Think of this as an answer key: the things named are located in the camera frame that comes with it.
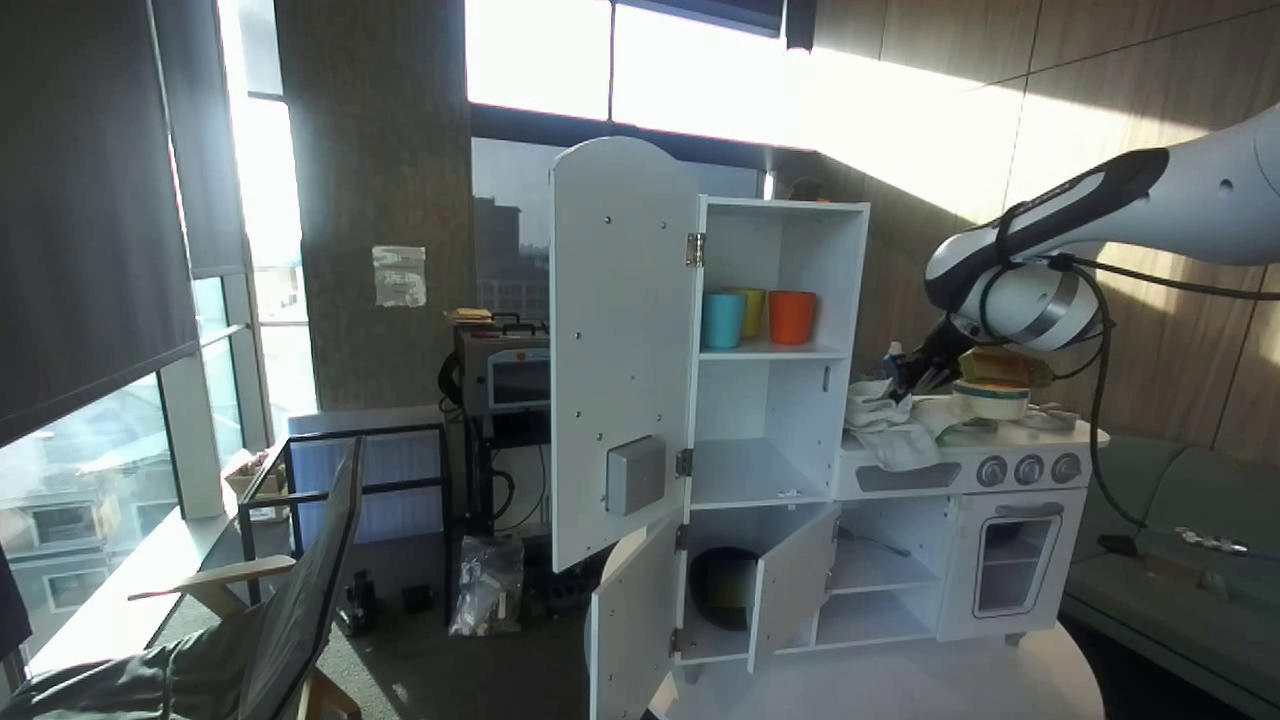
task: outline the toy kitchen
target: toy kitchen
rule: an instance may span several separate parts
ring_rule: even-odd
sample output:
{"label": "toy kitchen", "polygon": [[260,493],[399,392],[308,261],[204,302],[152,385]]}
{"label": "toy kitchen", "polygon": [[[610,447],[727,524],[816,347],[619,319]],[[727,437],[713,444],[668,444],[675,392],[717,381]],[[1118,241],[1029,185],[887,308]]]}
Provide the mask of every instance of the toy kitchen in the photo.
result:
{"label": "toy kitchen", "polygon": [[[849,412],[869,204],[699,197],[616,135],[565,151],[553,186],[553,562],[607,547],[591,717],[639,717],[670,669],[1056,619],[1087,422],[916,397],[907,437],[869,441]],[[802,343],[709,343],[725,287],[811,290]]]}

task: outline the black chair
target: black chair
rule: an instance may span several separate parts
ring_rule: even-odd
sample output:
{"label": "black chair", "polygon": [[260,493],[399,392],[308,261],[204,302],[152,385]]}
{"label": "black chair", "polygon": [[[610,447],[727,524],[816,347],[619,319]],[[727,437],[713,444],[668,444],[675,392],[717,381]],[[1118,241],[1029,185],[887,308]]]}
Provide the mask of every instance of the black chair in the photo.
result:
{"label": "black chair", "polygon": [[[328,680],[316,660],[334,612],[334,581],[360,505],[360,444],[334,469],[323,531],[308,557],[251,560],[198,572],[162,593],[204,599],[219,623],[148,649],[129,660],[77,663],[16,692],[0,720],[19,717],[186,717],[186,720],[273,720],[273,717],[357,717],[360,703]],[[283,572],[264,605],[240,605],[232,581]]]}

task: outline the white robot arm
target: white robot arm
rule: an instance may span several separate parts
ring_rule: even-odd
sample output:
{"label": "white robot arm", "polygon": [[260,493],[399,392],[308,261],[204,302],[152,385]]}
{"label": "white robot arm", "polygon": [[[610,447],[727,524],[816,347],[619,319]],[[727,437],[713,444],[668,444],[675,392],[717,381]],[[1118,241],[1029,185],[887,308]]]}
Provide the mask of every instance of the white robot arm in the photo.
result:
{"label": "white robot arm", "polygon": [[923,287],[949,319],[898,359],[887,397],[944,371],[970,338],[1056,351],[1097,319],[1097,290],[1056,269],[1079,244],[1146,244],[1210,262],[1280,261],[1280,104],[1174,149],[1115,154],[1067,185],[949,237]]}

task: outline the chair backrest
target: chair backrest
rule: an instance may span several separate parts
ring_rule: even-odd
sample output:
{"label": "chair backrest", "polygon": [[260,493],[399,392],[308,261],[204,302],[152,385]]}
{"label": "chair backrest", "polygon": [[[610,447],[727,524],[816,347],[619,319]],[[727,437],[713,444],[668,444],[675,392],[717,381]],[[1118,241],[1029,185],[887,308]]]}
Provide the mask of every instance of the chair backrest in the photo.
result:
{"label": "chair backrest", "polygon": [[243,669],[243,692],[235,708],[240,720],[278,717],[328,644],[334,581],[343,572],[352,527],[360,516],[357,469],[360,441],[352,441],[334,469],[330,493],[323,501],[318,538],[260,607],[264,619],[251,669]]}

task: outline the table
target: table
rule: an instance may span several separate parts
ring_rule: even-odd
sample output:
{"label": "table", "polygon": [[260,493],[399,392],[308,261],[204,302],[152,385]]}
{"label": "table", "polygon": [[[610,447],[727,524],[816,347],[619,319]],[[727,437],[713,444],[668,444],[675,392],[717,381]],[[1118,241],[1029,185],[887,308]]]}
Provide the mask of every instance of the table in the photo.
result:
{"label": "table", "polygon": [[779,655],[754,676],[742,663],[680,669],[661,685],[651,712],[661,720],[1100,720],[1105,697],[1076,641],[1050,623],[1020,641]]}

